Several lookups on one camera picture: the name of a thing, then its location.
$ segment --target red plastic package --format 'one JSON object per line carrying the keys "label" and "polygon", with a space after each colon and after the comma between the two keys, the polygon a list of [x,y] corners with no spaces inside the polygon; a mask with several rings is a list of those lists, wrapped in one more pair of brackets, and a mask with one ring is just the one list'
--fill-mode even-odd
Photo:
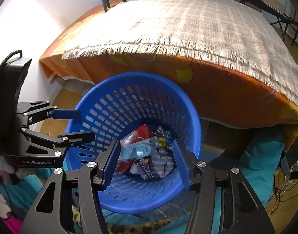
{"label": "red plastic package", "polygon": [[[130,144],[134,144],[140,141],[143,141],[145,139],[149,139],[153,137],[154,134],[150,131],[150,129],[147,127],[147,125],[141,125],[137,127],[134,131],[129,133],[126,137],[120,140],[121,147],[128,146]],[[120,162],[116,169],[120,173],[126,172],[134,163],[135,159],[128,159],[123,162]]]}
{"label": "red plastic package", "polygon": [[154,134],[150,131],[146,124],[141,125],[120,140],[121,147],[140,142],[153,136]]}

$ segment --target wooden floor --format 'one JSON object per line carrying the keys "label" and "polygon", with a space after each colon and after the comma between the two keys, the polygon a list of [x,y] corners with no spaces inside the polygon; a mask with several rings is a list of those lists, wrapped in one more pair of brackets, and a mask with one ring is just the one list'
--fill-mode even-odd
{"label": "wooden floor", "polygon": [[[298,48],[291,47],[287,39],[285,40],[285,44],[288,50],[290,51],[290,53],[292,54],[295,62],[298,64]],[[58,96],[56,97],[53,105],[58,106],[58,108],[74,108],[81,98],[82,96],[78,93],[73,93],[66,89],[62,89],[58,94]],[[64,133],[65,128],[67,126],[67,122],[68,122],[67,120],[53,120],[51,118],[47,119],[44,121],[40,132],[43,134],[50,134],[51,136],[58,136],[60,133]],[[279,173],[276,176],[277,180],[278,180],[278,176],[280,177],[280,182],[278,182],[277,185],[280,186],[284,182],[284,176],[282,173]],[[283,200],[289,199],[295,195],[298,195],[298,183],[291,191],[285,192],[282,195],[281,200],[283,201]],[[286,202],[282,202],[279,205],[278,204],[275,205],[275,203],[276,203],[276,199],[275,197],[273,197],[271,201],[268,203],[266,207],[266,211],[269,213],[269,217],[273,223],[276,233],[279,234],[290,222],[295,212],[297,211],[298,196]]]}

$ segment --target black chair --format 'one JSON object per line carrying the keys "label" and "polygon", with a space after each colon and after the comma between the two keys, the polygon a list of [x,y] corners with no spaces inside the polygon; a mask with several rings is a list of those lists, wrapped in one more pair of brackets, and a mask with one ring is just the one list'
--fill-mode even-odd
{"label": "black chair", "polygon": [[[279,24],[283,41],[284,41],[284,37],[287,36],[291,41],[291,46],[293,46],[295,44],[296,38],[298,36],[298,22],[295,21],[296,10],[294,11],[294,17],[292,18],[292,17],[287,16],[285,13],[283,13],[283,14],[279,13],[278,10],[275,10],[272,7],[268,6],[262,0],[241,0],[240,1],[240,3],[243,3],[243,4],[245,4],[246,2],[251,3],[254,6],[260,8],[261,10],[266,11],[266,12],[276,16],[278,21],[271,23],[271,25]],[[284,31],[282,29],[281,23],[286,24]],[[288,26],[290,26],[295,31],[295,35],[293,38],[290,37],[289,35],[287,35]]]}

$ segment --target blue plastic basket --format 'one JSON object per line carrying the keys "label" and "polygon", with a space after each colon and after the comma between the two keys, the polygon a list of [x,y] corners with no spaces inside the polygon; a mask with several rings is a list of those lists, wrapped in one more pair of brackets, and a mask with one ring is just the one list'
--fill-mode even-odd
{"label": "blue plastic basket", "polygon": [[[66,132],[93,131],[95,140],[84,148],[70,148],[70,170],[81,168],[105,151],[112,138],[122,139],[142,124],[171,129],[188,151],[201,153],[201,126],[197,111],[184,91],[155,74],[128,72],[92,88],[79,102],[81,122],[70,120]],[[184,189],[177,168],[159,181],[143,181],[114,173],[111,184],[98,192],[102,208],[123,214],[157,209]]]}

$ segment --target bed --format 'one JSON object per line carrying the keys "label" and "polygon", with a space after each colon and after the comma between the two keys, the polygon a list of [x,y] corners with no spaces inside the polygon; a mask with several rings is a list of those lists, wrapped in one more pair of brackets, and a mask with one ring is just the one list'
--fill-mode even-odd
{"label": "bed", "polygon": [[[70,25],[40,58],[47,78],[58,81],[76,79],[91,88],[110,76],[127,71],[156,73],[176,82],[191,98],[203,119],[233,128],[283,124],[286,149],[289,148],[298,133],[298,66],[261,13],[232,0],[165,0],[163,5],[162,0],[127,1],[111,0],[111,9],[106,14],[100,5]],[[164,15],[168,15],[172,8],[163,6],[166,3],[170,6],[170,1],[172,6],[176,4],[178,11],[186,13],[186,7],[189,7],[188,19],[195,13],[202,15],[197,24],[200,26],[201,22],[203,27],[207,27],[203,31],[198,28],[204,42],[195,41],[193,51],[188,48],[187,41],[186,46],[167,48],[159,40],[161,43],[150,49],[153,43],[147,43],[145,48],[135,44],[131,47],[119,39],[124,29],[128,29],[128,21],[124,18],[135,20],[136,26],[140,20],[137,16],[146,17],[147,11],[156,15],[157,11],[165,10]],[[182,5],[184,2],[188,3],[186,7]],[[145,21],[146,28],[142,30],[146,31],[160,18],[152,16],[150,19]],[[164,20],[176,22],[170,18]],[[92,32],[115,43],[111,47],[100,42],[95,46],[87,44],[88,39],[95,39]],[[221,43],[221,48],[214,43],[210,45],[212,40]]]}

